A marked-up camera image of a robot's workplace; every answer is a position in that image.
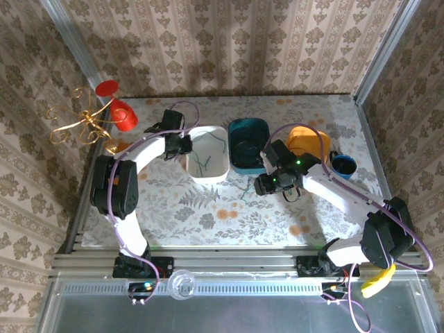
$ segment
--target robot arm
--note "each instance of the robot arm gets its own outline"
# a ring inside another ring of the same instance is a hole
[[[182,127],[183,115],[173,110],[165,110],[162,122],[149,128],[149,132],[162,130],[179,130]],[[131,253],[140,257],[149,257],[148,242],[140,230],[139,221],[135,213],[139,190],[137,174],[156,157],[164,155],[170,159],[179,154],[190,153],[192,142],[189,135],[181,137],[176,133],[153,137],[137,146],[130,146],[122,151],[126,154],[117,166],[117,172],[112,180],[112,211],[117,223],[115,232],[121,244],[120,253],[124,257],[132,257]],[[90,200],[101,214],[108,217],[108,185],[110,172],[115,158],[112,156],[99,156],[94,167],[94,175]]]
[[[334,239],[319,252],[319,262],[326,271],[347,264],[372,262],[388,269],[411,245],[413,239],[396,222],[380,212],[371,201],[385,204],[384,199],[354,186],[334,172],[326,174],[321,161],[305,153],[296,157],[281,140],[273,142],[262,153],[269,174],[262,174],[255,181],[257,194],[272,194],[292,187],[306,189],[331,202],[350,215],[364,229],[349,239]],[[369,198],[357,198],[342,185],[351,187]],[[413,228],[406,204],[399,198],[386,202],[394,215]]]

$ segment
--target blue cup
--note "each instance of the blue cup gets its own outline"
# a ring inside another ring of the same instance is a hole
[[[349,180],[357,169],[354,159],[348,155],[338,154],[337,151],[330,151],[330,162],[333,171],[346,180]]]

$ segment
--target black bracket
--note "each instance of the black bracket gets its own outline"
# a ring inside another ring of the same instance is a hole
[[[403,200],[395,196],[385,203],[390,213],[399,216],[402,222],[413,229],[407,204]],[[413,245],[413,238],[395,221],[379,211],[376,214],[368,213],[360,244],[362,252],[372,264],[389,269],[392,263]]]
[[[320,262],[319,256],[317,255],[301,255],[296,257],[296,270],[298,272],[298,278],[343,278],[345,276],[343,269],[349,273],[351,268],[352,265],[348,264],[344,267],[336,267],[334,271],[326,271],[324,264]],[[353,276],[359,277],[360,275],[361,273],[359,272],[359,267],[355,268],[353,271]]]
[[[146,247],[144,254],[141,256],[154,266],[160,268],[160,277],[169,278],[174,272],[173,257],[151,257],[149,246]],[[129,257],[122,253],[114,261],[114,269],[112,277],[117,279],[155,279],[155,274],[151,267],[140,260]]]
[[[162,121],[147,128],[145,133],[159,133],[163,130],[180,130],[183,128],[185,117],[182,113],[174,110],[165,110]],[[185,135],[180,137],[177,133],[165,135],[165,160],[170,160],[177,155],[189,154],[193,150],[191,137]]]
[[[112,184],[111,207],[115,216],[125,219],[132,213],[139,200],[137,187],[137,165],[133,161],[120,161],[114,179],[110,179],[111,168],[115,159],[112,156],[101,155],[96,159],[90,193],[91,204],[100,214],[108,214],[108,186]]]
[[[293,187],[302,188],[302,175],[307,175],[312,166],[321,163],[320,159],[308,153],[296,156],[282,140],[274,141],[264,149],[264,154],[277,170],[271,175],[263,173],[255,179],[255,191],[260,196],[284,192]]]

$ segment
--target yellow object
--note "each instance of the yellow object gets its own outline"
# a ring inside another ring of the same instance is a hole
[[[324,161],[327,161],[330,149],[330,138],[325,133],[319,131],[324,144]],[[295,155],[301,156],[303,153],[310,153],[317,158],[321,158],[321,145],[315,132],[309,128],[296,126],[290,131],[286,142],[287,148]]]
[[[370,298],[376,293],[379,293],[389,284],[395,271],[396,266],[393,264],[389,269],[381,270],[381,273],[371,278],[369,281],[366,281],[361,287],[362,296],[364,298]]]

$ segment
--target metal bar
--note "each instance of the metal bar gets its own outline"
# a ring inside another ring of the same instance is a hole
[[[419,279],[411,279],[410,287],[413,294],[413,301],[419,312],[419,317],[422,321],[422,326],[425,332],[442,332],[440,329],[439,317],[434,318],[433,311],[430,308],[429,302],[425,297],[426,290],[423,289]]]
[[[170,246],[152,246],[152,251],[165,251],[165,250],[192,250],[192,251],[207,251],[207,250],[215,250],[215,251],[222,251],[222,250],[231,250],[231,251],[251,251],[251,250],[303,250],[303,251],[318,251],[319,248],[314,248],[312,246],[270,246],[270,245],[219,245],[219,246],[177,246],[177,245],[170,245]],[[81,252],[90,252],[90,251],[118,251],[119,247],[118,245],[115,246],[81,246],[81,243],[75,243],[74,251],[76,253]]]
[[[93,59],[89,54],[89,50],[85,46],[85,43],[80,38],[80,33],[77,31],[76,26],[72,23],[68,13],[63,8],[62,2],[58,0],[42,0],[44,9],[48,12],[50,18],[52,18],[55,27],[59,30],[63,41],[68,46],[69,50],[74,56],[74,59],[80,66],[81,71],[86,76],[89,85],[95,89],[103,81],[103,77],[100,75],[101,71],[94,64]],[[102,104],[105,104],[105,99],[100,98]],[[108,111],[104,112],[104,119],[108,119]],[[109,131],[111,124],[103,124],[104,128]],[[94,161],[102,152],[104,139],[97,141],[92,156]],[[68,235],[65,253],[70,253],[74,247],[74,239],[76,238],[77,230],[81,227],[85,221],[86,213],[89,203],[89,188],[92,181],[93,168],[88,169],[87,178],[82,190],[80,201],[77,207],[76,216],[71,231]]]
[[[174,265],[176,267],[294,267],[294,258],[194,258],[194,259],[177,259]],[[69,267],[112,267],[114,266],[114,258],[90,260],[80,259],[65,260],[59,259],[54,261],[53,269],[69,268]]]
[[[72,295],[128,295],[128,283],[125,281],[104,283],[72,282],[64,283],[60,292],[63,296]],[[170,295],[167,283],[161,282],[157,295]],[[194,290],[196,296],[318,296],[322,294],[322,285],[317,281],[247,281],[247,282],[199,282]]]
[[[68,257],[83,257],[94,256],[97,253],[97,257],[102,258],[104,253],[107,255],[116,255],[118,248],[103,249],[102,247],[96,248],[84,248],[84,251],[76,251],[72,255],[55,255],[56,258],[68,258]],[[319,248],[313,248],[310,246],[276,246],[276,247],[236,247],[236,246],[165,246],[156,247],[151,249],[151,254],[156,255],[169,255],[172,257],[218,257],[219,255],[227,255],[230,257],[288,257],[298,255],[317,255]],[[402,255],[402,258],[419,258],[420,254],[417,252],[406,252]]]
[[[75,24],[70,20],[68,13],[58,0],[42,0],[44,9],[54,21],[55,27],[59,30],[63,41],[69,47],[74,59],[80,66],[80,69],[88,79],[89,85],[95,88],[103,81],[100,69],[96,67],[90,56],[89,49],[80,38]]]
[[[242,267],[178,267],[178,269],[187,269],[191,271],[198,281],[216,280],[216,281],[258,281],[258,280],[316,280],[321,282],[337,282],[337,277],[298,277],[296,270],[288,267],[251,267],[248,270]],[[377,275],[380,270],[371,265],[361,265],[359,267],[361,276],[356,281],[366,281]],[[399,268],[393,276],[393,281],[409,281],[417,279],[418,276],[407,268]],[[112,267],[101,268],[63,268],[54,269],[49,276],[50,281],[55,282],[105,282],[111,283],[119,280],[112,278]]]
[[[45,301],[45,313],[41,317],[38,326],[34,328],[34,332],[47,333],[53,331],[60,303],[62,302],[62,298],[59,297],[62,283],[61,281],[55,281],[52,285],[52,290]]]
[[[373,166],[375,167],[375,173],[379,186],[381,187],[382,196],[385,199],[391,199],[392,195],[390,192],[389,184],[387,183],[386,176],[384,174],[384,169],[382,168],[381,160],[377,153],[375,141],[373,141],[373,136],[370,131],[370,126],[368,125],[366,115],[364,114],[364,109],[362,104],[357,101],[357,113],[359,117],[359,122],[361,123],[362,132],[364,132],[364,137],[366,138],[368,151],[370,152],[370,157],[372,159]]]
[[[56,259],[64,259],[64,260],[78,260],[78,259],[109,259],[109,258],[115,258],[117,256],[117,251],[100,251],[100,253],[95,253],[96,251],[90,251],[90,252],[74,252],[72,255],[56,255]],[[163,257],[174,257],[175,259],[182,259],[182,258],[208,258],[209,256],[211,258],[237,258],[237,257],[245,257],[249,256],[250,258],[268,258],[268,257],[279,257],[279,258],[292,258],[293,255],[291,253],[284,253],[282,251],[256,251],[253,253],[250,252],[234,252],[234,251],[225,251],[225,252],[211,252],[210,254],[205,251],[180,251],[180,252],[174,252],[174,251],[152,251],[152,256],[163,256]]]
[[[389,60],[393,50],[398,45],[402,34],[409,25],[420,2],[421,0],[406,0],[402,2],[400,9],[396,12],[395,18],[388,28],[387,33],[366,72],[366,75],[356,91],[355,100],[358,103],[363,103],[370,94],[373,85],[379,78],[379,75]]]
[[[39,313],[35,319],[34,332],[44,332],[43,325],[46,322],[47,316],[50,314],[49,304],[52,299],[55,282],[48,281],[45,292],[42,296],[42,304],[40,305]]]

